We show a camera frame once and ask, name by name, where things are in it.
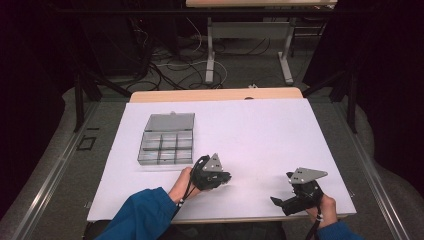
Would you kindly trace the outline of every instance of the blue jacket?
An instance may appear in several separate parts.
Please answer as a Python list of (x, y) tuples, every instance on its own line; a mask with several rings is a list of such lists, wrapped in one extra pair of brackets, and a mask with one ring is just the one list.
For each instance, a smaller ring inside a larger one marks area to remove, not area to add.
[[(130, 196), (96, 240), (157, 239), (171, 224), (175, 203), (162, 188), (147, 189)], [(318, 230), (320, 240), (360, 240), (343, 222)]]

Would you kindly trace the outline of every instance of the table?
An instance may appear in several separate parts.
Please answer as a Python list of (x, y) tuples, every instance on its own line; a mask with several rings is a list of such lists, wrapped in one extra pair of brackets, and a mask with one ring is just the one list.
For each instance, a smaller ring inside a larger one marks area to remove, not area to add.
[[(187, 0), (188, 7), (217, 8), (217, 7), (294, 7), (314, 5), (335, 5), (337, 0)], [(212, 22), (208, 17), (208, 61), (206, 66), (206, 83), (213, 82), (215, 52), (213, 51), (214, 38), (270, 38), (285, 39), (283, 51), (278, 52), (284, 81), (287, 85), (294, 84), (290, 67), (287, 62), (291, 40), (293, 37), (296, 19), (289, 22)]]
[(340, 216), (356, 213), (307, 99), (297, 88), (137, 92), (123, 114), (88, 221), (111, 219), (131, 194), (162, 186), (179, 171), (146, 172), (137, 162), (152, 113), (195, 113), (193, 160), (218, 153), (231, 181), (187, 201), (173, 223), (289, 220), (270, 196), (293, 197), (286, 172), (306, 167), (336, 198)]

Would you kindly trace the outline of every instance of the floor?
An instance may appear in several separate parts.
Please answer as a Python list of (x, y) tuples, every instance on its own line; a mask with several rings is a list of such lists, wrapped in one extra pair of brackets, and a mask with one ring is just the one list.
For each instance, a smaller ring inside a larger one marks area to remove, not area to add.
[[(307, 87), (302, 84), (302, 78), (318, 41), (318, 37), (297, 39), (294, 56), (289, 57), (294, 86), (301, 90)], [(186, 57), (170, 59), (167, 52), (159, 48), (153, 62), (179, 86), (208, 87), (202, 82), (204, 48), (199, 47), (197, 40), (181, 39), (181, 42), (189, 46), (181, 54)], [(220, 81), (225, 88), (286, 86), (276, 54), (281, 50), (281, 41), (221, 39), (215, 46), (219, 64), (213, 86), (218, 86)], [(191, 65), (181, 66), (187, 62)], [(141, 82), (122, 77), (112, 80), (131, 92), (150, 90), (159, 82), (154, 71)], [(160, 90), (174, 87), (165, 80), (160, 83)], [(73, 132), (76, 121), (73, 89), (64, 94), (66, 109), (60, 126), (30, 180), (1, 220), (1, 239), (77, 239), (83, 235), (90, 201), (98, 184), (93, 179), (101, 177), (128, 101), (106, 87), (100, 86), (100, 89), (103, 99), (85, 101), (86, 122), (76, 133)], [(372, 129), (366, 115), (358, 108), (359, 133), (351, 134), (343, 121), (346, 101), (331, 103), (330, 90), (317, 91), (309, 100), (358, 210), (358, 214), (346, 222), (366, 239), (419, 239), (423, 230), (418, 226), (424, 225), (419, 217), (424, 213), (423, 199), (408, 183), (373, 162)], [(84, 137), (96, 137), (93, 151), (78, 150)], [(299, 220), (285, 222), (283, 226), (288, 239), (298, 239), (305, 236), (310, 224)]]

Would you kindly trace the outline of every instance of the white sheet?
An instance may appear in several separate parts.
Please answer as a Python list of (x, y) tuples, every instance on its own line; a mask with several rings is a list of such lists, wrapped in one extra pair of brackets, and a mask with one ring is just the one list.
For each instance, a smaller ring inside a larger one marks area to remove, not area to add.
[(143, 172), (137, 155), (150, 114), (172, 111), (195, 113), (194, 162), (218, 153), (232, 175), (227, 185), (187, 201), (175, 222), (284, 217), (270, 196), (294, 196), (286, 172), (298, 167), (328, 172), (317, 180), (324, 193), (336, 199), (339, 214), (356, 213), (309, 102), (255, 99), (128, 103), (88, 221), (112, 219), (128, 196), (145, 188), (171, 189), (180, 172)]

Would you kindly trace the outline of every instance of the black backdrop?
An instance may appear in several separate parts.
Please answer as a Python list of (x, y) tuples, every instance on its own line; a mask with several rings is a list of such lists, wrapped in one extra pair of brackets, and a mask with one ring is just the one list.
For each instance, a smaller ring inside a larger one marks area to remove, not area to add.
[(25, 185), (62, 117), (72, 73), (38, 1), (0, 4), (0, 217)]
[[(424, 196), (424, 4), (422, 1), (339, 0), (336, 8), (364, 9), (393, 3), (373, 30), (359, 72), (358, 104), (374, 133), (374, 158), (409, 181)], [(315, 86), (348, 64), (358, 51), (365, 19), (330, 20), (304, 82)]]

